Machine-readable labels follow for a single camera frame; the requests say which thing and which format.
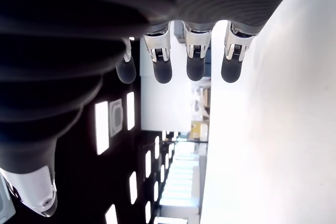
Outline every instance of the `white surface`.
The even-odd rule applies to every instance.
[[[134,204],[138,197],[138,189],[137,189],[137,181],[136,181],[136,172],[133,172],[130,177],[130,194],[131,194],[131,204]]]
[[[167,84],[155,79],[151,57],[143,39],[140,41],[142,130],[188,132],[191,129],[192,81],[186,73],[186,49],[174,36],[173,24],[170,30],[173,76]]]
[[[50,171],[48,166],[44,166],[39,170],[25,174],[15,174],[7,172],[0,168],[4,178],[17,190],[22,203],[29,207],[34,212],[49,210],[56,199],[56,188],[51,183]]]
[[[233,84],[216,25],[201,224],[335,223],[335,17],[335,0],[284,0]]]
[[[145,163],[146,163],[146,178],[148,178],[151,175],[151,151],[147,151],[145,156]]]
[[[147,201],[146,207],[145,207],[145,215],[146,215],[146,223],[149,223],[151,219],[151,203]]]
[[[109,108],[107,102],[94,105],[97,155],[109,148]]]
[[[127,94],[127,129],[134,127],[134,92]]]
[[[115,205],[112,205],[105,214],[106,224],[118,224],[117,213],[115,212]]]

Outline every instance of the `ceiling light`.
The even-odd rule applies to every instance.
[[[160,224],[187,224],[188,220],[185,219],[177,219],[177,218],[169,218],[169,217],[158,217],[158,223]]]
[[[169,154],[169,158],[172,158],[172,145],[171,144],[168,147],[168,154]]]
[[[165,167],[166,167],[166,169],[168,169],[168,167],[169,167],[169,158],[168,158],[168,154],[166,154]]]
[[[106,224],[118,224],[117,213],[115,212],[115,206],[112,205],[105,214]]]
[[[159,197],[159,183],[156,181],[154,184],[154,201],[157,201]]]
[[[146,153],[146,157],[145,157],[145,162],[146,162],[146,178],[148,178],[151,175],[151,151],[148,151]]]
[[[96,103],[95,124],[96,124],[96,147],[100,155],[109,148],[109,108],[107,102]]]
[[[134,92],[127,94],[127,129],[134,127]]]
[[[137,190],[137,181],[136,181],[136,172],[133,172],[130,177],[130,193],[131,193],[131,204],[134,204],[137,197],[138,197],[138,190]]]
[[[146,207],[145,207],[145,214],[146,214],[146,223],[149,223],[151,220],[151,203],[147,201]]]
[[[164,182],[164,165],[161,166],[161,183]]]
[[[155,144],[155,150],[154,150],[154,154],[155,154],[155,159],[159,158],[160,155],[160,145],[159,144]]]

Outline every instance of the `black rubber sleeve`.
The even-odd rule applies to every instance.
[[[116,65],[116,69],[118,77],[123,83],[130,84],[135,80],[137,71],[135,69],[133,57],[129,62],[122,59]]]
[[[165,84],[170,82],[173,75],[172,63],[168,61],[153,62],[154,75],[159,83]]]
[[[187,75],[192,81],[199,81],[203,78],[205,71],[205,57],[187,58]]]
[[[240,77],[240,72],[242,71],[242,64],[242,61],[239,61],[238,59],[228,60],[224,55],[222,63],[223,80],[228,83],[237,81]]]

